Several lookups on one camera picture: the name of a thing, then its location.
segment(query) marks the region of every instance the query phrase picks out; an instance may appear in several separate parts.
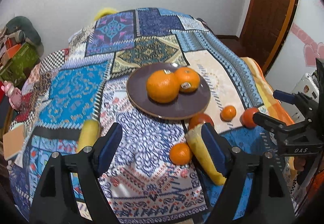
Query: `screw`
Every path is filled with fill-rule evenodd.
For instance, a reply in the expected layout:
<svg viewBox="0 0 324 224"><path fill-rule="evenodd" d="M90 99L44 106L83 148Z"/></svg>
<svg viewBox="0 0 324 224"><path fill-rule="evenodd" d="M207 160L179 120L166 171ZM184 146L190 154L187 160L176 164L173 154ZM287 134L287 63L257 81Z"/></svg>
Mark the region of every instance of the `screw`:
<svg viewBox="0 0 324 224"><path fill-rule="evenodd" d="M91 146L86 146L83 148L83 152L85 152L85 153L89 153L91 150L92 150Z"/></svg>
<svg viewBox="0 0 324 224"><path fill-rule="evenodd" d="M241 148L239 148L237 146L233 146L232 151L237 154L237 153L241 152Z"/></svg>
<svg viewBox="0 0 324 224"><path fill-rule="evenodd" d="M59 152L54 152L54 153L52 153L52 157L53 157L53 158L57 158L59 155L60 155Z"/></svg>
<svg viewBox="0 0 324 224"><path fill-rule="evenodd" d="M270 152L266 152L266 153L264 153L264 155L266 158L272 158L272 153L270 153Z"/></svg>

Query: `patchwork blanket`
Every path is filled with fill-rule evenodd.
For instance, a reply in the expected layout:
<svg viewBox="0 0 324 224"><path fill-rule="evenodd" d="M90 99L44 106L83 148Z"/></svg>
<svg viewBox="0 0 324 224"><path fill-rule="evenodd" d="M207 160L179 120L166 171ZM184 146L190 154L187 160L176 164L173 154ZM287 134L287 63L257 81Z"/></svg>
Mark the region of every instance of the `patchwork blanket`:
<svg viewBox="0 0 324 224"><path fill-rule="evenodd" d="M255 63L238 58L189 15L140 8L105 16L75 33L68 49L35 66L22 89L22 110L10 129L24 123L27 137L9 173L15 202L26 219L49 156L54 151L75 153L86 119L100 121L101 135L114 122L123 127L113 162L99 178L121 223L189 218L201 222L208 217L222 187L194 163L176 166L168 157L174 144L185 141L188 121L152 118L134 108L127 97L129 74L156 62L188 65L204 77L211 90L205 112L230 144L256 154L276 149L269 132L260 127L247 130L239 121L243 111L254 106L290 122L280 106L273 109L269 104L271 89L256 83ZM237 116L227 123L220 120L226 105L237 109ZM288 172L285 160L277 157L277 161ZM252 177L247 177L236 218L244 214ZM76 174L71 178L79 210L90 218Z"/></svg>

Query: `pink toy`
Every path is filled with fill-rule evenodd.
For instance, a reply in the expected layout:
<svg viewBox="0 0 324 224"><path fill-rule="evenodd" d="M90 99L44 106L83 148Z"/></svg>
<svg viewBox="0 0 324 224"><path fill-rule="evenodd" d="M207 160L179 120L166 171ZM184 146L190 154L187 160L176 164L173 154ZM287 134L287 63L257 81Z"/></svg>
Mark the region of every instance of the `pink toy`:
<svg viewBox="0 0 324 224"><path fill-rule="evenodd" d="M1 90L3 90L5 95L9 98L11 107L16 111L19 111L21 106L21 91L18 88L15 88L10 81L4 81Z"/></svg>

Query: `purple plate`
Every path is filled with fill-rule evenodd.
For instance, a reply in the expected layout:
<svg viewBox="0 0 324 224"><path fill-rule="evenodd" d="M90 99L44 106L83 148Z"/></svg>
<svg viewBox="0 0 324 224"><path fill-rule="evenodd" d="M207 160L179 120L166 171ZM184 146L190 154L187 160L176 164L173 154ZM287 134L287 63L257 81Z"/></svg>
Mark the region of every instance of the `purple plate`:
<svg viewBox="0 0 324 224"><path fill-rule="evenodd" d="M210 90L208 84L200 75L200 85L195 92L179 93L179 96L170 103L156 103L148 97L146 81L153 72L162 69L174 72L179 67L182 66L175 63L155 63L134 71L129 76L126 85L130 102L149 115L170 120L188 119L203 112L210 100Z"/></svg>

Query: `small orange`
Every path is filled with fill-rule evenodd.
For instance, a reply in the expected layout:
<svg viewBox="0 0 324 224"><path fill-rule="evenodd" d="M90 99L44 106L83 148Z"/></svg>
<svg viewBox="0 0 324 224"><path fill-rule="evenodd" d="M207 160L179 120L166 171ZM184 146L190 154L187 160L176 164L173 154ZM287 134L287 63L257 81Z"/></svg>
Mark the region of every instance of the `small orange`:
<svg viewBox="0 0 324 224"><path fill-rule="evenodd" d="M199 113L189 121L188 130L195 128L198 124L210 123L214 127L214 122L208 114Z"/></svg>
<svg viewBox="0 0 324 224"><path fill-rule="evenodd" d="M183 166L191 161L192 151L187 143L179 143L171 147L169 156L172 163Z"/></svg>
<svg viewBox="0 0 324 224"><path fill-rule="evenodd" d="M236 116L236 109L233 105L226 106L221 111L221 119L226 122L230 122Z"/></svg>
<svg viewBox="0 0 324 224"><path fill-rule="evenodd" d="M200 77L197 72L188 67L177 69L174 74L179 80L181 92L194 92L200 84Z"/></svg>
<svg viewBox="0 0 324 224"><path fill-rule="evenodd" d="M244 111L242 114L242 123L245 127L252 129L257 126L253 121L253 115L258 111L259 109L256 107L248 108Z"/></svg>
<svg viewBox="0 0 324 224"><path fill-rule="evenodd" d="M169 70L158 70L146 81L147 95L158 103L173 101L178 96L179 90L179 81Z"/></svg>

